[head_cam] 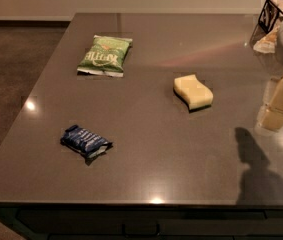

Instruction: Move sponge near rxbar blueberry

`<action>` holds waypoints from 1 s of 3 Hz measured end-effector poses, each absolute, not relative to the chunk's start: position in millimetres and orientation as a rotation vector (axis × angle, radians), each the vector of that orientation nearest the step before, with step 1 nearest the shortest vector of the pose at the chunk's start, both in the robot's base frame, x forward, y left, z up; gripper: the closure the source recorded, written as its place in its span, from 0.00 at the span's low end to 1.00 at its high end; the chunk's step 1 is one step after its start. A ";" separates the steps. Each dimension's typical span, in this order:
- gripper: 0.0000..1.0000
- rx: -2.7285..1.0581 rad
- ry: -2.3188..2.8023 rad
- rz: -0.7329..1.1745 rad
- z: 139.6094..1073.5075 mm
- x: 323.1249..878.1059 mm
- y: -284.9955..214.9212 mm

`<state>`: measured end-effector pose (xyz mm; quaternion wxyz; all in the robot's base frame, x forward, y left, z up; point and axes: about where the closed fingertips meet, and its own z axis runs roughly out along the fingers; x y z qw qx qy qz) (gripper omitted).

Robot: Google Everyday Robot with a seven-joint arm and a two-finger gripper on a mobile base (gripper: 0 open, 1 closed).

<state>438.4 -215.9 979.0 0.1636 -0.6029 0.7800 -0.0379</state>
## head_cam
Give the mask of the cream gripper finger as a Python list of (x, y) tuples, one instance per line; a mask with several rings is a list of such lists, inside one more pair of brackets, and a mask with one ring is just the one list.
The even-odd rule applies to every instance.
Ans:
[(283, 76), (269, 80), (258, 114), (258, 125), (269, 131), (279, 131), (283, 127)]

